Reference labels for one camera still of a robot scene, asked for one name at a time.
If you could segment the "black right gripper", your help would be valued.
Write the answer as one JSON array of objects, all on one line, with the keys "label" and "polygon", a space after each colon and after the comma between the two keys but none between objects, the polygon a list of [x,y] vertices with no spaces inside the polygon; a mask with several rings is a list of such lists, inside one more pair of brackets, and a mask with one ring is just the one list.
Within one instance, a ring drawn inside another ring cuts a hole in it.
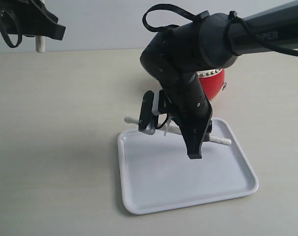
[{"label": "black right gripper", "polygon": [[180,127],[189,159],[201,159],[201,147],[212,132],[212,108],[196,72],[161,80],[175,123]]}]

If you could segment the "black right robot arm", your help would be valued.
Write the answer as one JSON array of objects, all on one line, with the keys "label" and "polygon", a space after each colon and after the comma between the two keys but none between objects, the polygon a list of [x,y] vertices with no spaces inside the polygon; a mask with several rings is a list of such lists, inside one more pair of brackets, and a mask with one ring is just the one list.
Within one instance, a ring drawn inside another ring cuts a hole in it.
[{"label": "black right robot arm", "polygon": [[200,159],[202,144],[210,139],[213,109],[197,73],[226,69],[246,54],[273,51],[298,57],[298,0],[245,18],[235,11],[192,14],[167,3],[149,9],[157,10],[174,12],[189,23],[154,27],[142,18],[154,37],[140,63],[161,90],[144,94],[138,130],[153,135],[165,114],[179,127],[188,157]]}]

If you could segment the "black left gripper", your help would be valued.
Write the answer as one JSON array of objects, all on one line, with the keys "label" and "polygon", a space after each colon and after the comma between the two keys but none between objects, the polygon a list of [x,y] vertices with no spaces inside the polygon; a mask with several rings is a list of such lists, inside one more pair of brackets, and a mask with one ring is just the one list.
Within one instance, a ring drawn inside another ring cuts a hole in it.
[{"label": "black left gripper", "polygon": [[0,0],[0,32],[62,40],[66,27],[40,0]]}]

